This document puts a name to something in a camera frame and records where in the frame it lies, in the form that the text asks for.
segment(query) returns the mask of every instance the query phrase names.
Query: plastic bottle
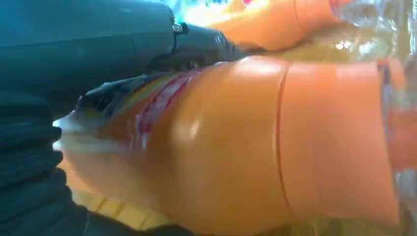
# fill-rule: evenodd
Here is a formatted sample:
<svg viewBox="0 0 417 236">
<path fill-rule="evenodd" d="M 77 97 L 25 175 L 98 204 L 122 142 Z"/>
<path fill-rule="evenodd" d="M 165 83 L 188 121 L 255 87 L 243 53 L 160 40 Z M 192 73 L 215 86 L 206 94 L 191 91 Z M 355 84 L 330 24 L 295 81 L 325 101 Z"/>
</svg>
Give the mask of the plastic bottle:
<svg viewBox="0 0 417 236">
<path fill-rule="evenodd" d="M 147 192 L 197 233 L 252 235 L 316 216 L 395 225 L 393 176 L 416 164 L 407 84 L 394 59 L 268 57 L 125 80 L 88 93 L 73 118 L 127 152 L 86 154 L 95 168 L 65 147 L 64 157 L 86 182 L 131 200 Z"/>
<path fill-rule="evenodd" d="M 351 0 L 232 0 L 221 9 L 191 9 L 185 20 L 222 31 L 247 49 L 279 51 L 341 21 L 334 9 Z"/>
</svg>

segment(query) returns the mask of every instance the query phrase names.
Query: bottle label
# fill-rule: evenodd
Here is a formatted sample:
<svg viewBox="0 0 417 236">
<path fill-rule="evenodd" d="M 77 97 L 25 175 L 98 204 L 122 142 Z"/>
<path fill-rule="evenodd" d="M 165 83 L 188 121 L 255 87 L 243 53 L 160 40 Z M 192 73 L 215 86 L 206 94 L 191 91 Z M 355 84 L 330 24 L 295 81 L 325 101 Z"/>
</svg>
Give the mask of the bottle label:
<svg viewBox="0 0 417 236">
<path fill-rule="evenodd" d="M 162 88 L 172 76 L 172 73 L 159 73 L 104 83 L 80 98 L 75 107 L 76 117 L 85 127 L 96 129 L 127 110 L 133 102 Z"/>
<path fill-rule="evenodd" d="M 85 129 L 90 132 L 100 130 L 101 133 L 101 128 L 112 120 L 120 122 L 118 116 L 125 112 L 132 113 L 121 122 L 125 123 L 125 130 L 130 134 L 132 151 L 144 150 L 155 122 L 186 85 L 204 70 L 198 68 L 187 72 L 159 73 L 105 83 L 81 97 L 75 115 Z"/>
<path fill-rule="evenodd" d="M 158 118 L 171 106 L 186 85 L 203 71 L 204 68 L 200 68 L 175 76 L 153 97 L 137 116 L 136 127 L 138 129 L 137 138 L 139 139 L 137 141 L 141 143 L 142 150 L 145 149 L 149 133 Z"/>
</svg>

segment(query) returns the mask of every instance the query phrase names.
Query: black plastic object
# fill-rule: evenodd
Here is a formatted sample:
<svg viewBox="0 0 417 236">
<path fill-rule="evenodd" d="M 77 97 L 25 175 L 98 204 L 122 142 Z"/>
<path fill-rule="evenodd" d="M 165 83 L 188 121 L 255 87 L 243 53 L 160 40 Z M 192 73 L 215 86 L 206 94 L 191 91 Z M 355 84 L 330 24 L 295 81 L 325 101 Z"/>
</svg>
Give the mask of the black plastic object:
<svg viewBox="0 0 417 236">
<path fill-rule="evenodd" d="M 159 1 L 2 1 L 0 87 L 36 92 L 62 107 L 63 95 L 73 105 L 105 81 L 190 60 L 207 64 L 245 56 L 218 31 L 176 26 L 170 8 Z"/>
</svg>

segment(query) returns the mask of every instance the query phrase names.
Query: yellow surface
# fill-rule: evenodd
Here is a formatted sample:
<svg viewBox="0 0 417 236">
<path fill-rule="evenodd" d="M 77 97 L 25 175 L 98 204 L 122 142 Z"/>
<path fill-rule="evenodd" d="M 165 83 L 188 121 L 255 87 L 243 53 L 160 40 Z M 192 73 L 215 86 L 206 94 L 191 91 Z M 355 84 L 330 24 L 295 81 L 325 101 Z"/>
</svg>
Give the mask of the yellow surface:
<svg viewBox="0 0 417 236">
<path fill-rule="evenodd" d="M 169 223 L 164 216 L 121 201 L 73 191 L 74 201 L 124 224 L 145 230 Z M 396 229 L 362 221 L 319 219 L 282 227 L 258 236 L 402 236 L 403 227 Z"/>
<path fill-rule="evenodd" d="M 169 221 L 155 212 L 141 209 L 121 201 L 73 191 L 74 201 L 89 210 L 117 219 L 134 229 L 148 229 Z"/>
</svg>

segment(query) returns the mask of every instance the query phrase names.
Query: orange bottle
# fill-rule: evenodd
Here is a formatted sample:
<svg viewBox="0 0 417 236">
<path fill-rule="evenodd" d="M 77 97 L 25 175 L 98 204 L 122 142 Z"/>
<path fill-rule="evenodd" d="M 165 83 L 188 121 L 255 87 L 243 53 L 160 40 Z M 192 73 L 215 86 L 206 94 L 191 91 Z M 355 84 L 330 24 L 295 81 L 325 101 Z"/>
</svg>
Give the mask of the orange bottle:
<svg viewBox="0 0 417 236">
<path fill-rule="evenodd" d="M 205 26 L 222 31 L 238 46 L 278 51 L 309 34 L 340 23 L 333 10 L 350 0 L 233 0 Z"/>
<path fill-rule="evenodd" d="M 417 164 L 416 132 L 406 132 L 415 113 L 397 105 L 398 61 L 248 57 L 148 80 L 93 91 L 74 114 L 82 125 L 103 121 L 97 138 L 128 150 L 95 159 L 112 162 L 100 180 L 117 179 L 125 199 L 146 191 L 168 218 L 213 235 L 316 216 L 398 223 L 393 175 Z M 78 154 L 64 151 L 74 165 Z M 98 171 L 80 175 L 89 182 Z"/>
</svg>

